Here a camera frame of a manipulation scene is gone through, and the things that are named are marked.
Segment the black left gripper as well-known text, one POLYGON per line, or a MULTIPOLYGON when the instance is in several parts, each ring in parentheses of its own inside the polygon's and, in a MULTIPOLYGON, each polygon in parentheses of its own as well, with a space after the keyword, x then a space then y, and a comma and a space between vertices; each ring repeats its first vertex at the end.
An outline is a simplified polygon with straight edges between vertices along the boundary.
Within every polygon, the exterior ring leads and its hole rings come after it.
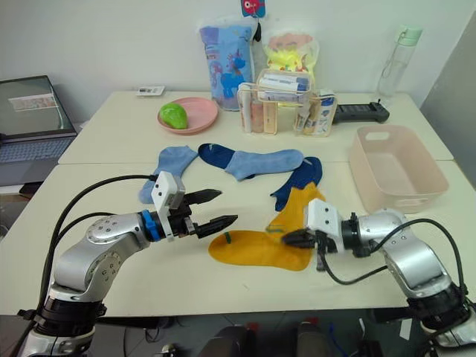
POLYGON ((204 189, 184 195, 184 200, 176 209, 170 208, 170 227, 174 237, 196 235, 199 239, 218 233, 232 225, 237 215, 224 215, 210 220, 203 225, 194 224, 190 218, 192 210, 190 205, 200 205, 214 200, 222 194, 221 190, 204 189))

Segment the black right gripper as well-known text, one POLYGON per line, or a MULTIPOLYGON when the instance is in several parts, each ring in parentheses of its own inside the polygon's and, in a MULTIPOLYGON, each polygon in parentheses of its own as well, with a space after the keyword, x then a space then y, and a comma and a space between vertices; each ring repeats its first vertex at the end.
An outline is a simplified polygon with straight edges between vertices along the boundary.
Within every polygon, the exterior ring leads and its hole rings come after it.
POLYGON ((314 233, 307 228, 302 228, 283 235, 282 241, 286 245, 302 249, 313 249, 317 243, 317 253, 319 257, 323 257, 326 254, 336 254, 338 252, 334 240, 330 239, 323 231, 315 231, 314 233))

